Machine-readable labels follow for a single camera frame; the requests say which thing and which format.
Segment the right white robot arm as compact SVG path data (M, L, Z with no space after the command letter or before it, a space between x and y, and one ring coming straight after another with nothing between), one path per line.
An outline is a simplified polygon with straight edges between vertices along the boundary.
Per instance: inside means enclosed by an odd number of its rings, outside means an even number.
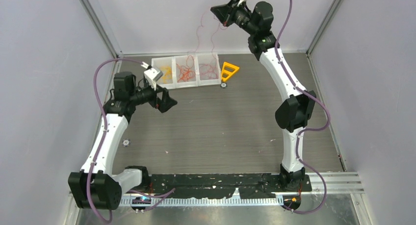
M250 10L246 3L230 0L227 4L211 7L210 11L224 27L235 24L249 34L250 52L276 84L282 103L275 112L275 120L282 129L284 145L279 181L284 190L299 188L306 178L302 162L303 131L312 116L316 94L298 81L282 54L272 32L272 5L260 1Z

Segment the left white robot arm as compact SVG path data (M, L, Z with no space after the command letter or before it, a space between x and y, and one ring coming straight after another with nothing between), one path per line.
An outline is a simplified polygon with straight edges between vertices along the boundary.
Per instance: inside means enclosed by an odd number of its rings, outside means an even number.
M75 202L83 209L115 210L122 195L131 189L146 192L151 178L144 166L128 166L121 173L112 172L114 158L136 107L148 103L164 113L177 104L169 91L157 82L163 72L150 68L144 72L144 86L136 84L131 72L114 76L110 99L104 104L100 133L82 168L71 172L68 184Z

